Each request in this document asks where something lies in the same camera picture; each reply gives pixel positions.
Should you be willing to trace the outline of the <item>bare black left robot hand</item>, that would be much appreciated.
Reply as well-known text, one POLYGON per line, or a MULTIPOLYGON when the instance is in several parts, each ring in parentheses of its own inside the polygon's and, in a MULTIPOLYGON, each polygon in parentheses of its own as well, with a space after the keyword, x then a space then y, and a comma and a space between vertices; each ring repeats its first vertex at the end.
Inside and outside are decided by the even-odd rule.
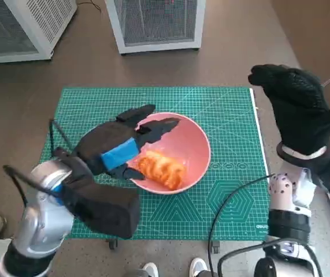
POLYGON ((154 104, 131 108, 86 133, 74 148, 76 154, 94 176, 107 174, 116 179, 144 180, 145 176, 129 167, 127 162, 137 157, 142 147, 160 141, 178 124, 177 118, 152 120, 144 124, 155 110, 154 104))

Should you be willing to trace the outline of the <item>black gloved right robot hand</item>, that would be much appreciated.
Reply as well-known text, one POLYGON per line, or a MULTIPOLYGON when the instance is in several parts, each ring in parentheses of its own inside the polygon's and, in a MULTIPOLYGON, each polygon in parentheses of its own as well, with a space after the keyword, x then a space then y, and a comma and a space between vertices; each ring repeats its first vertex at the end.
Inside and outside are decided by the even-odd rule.
POLYGON ((311 155, 330 140, 330 108, 313 74, 284 65, 255 65, 248 76, 270 100, 285 147, 311 155))

